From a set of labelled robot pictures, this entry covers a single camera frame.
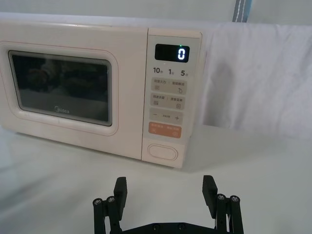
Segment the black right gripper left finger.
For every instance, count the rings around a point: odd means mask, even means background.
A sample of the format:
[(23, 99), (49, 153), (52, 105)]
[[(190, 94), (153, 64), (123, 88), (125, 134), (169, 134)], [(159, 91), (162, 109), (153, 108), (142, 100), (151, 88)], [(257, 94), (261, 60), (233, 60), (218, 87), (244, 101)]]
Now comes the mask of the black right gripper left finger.
[(127, 198), (126, 177), (118, 177), (114, 187), (114, 194), (106, 200), (96, 198), (93, 201), (94, 233), (105, 234), (105, 217), (109, 217), (110, 233), (121, 234), (119, 222), (122, 220), (123, 209)]

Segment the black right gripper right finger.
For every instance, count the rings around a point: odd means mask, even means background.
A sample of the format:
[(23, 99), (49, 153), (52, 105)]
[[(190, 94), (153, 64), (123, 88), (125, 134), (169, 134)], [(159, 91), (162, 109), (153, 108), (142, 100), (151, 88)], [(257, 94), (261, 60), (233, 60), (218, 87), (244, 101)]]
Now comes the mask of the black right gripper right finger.
[(240, 198), (236, 195), (226, 197), (219, 194), (214, 178), (211, 175), (203, 176), (202, 193), (209, 208), (214, 229), (219, 234), (244, 233)]

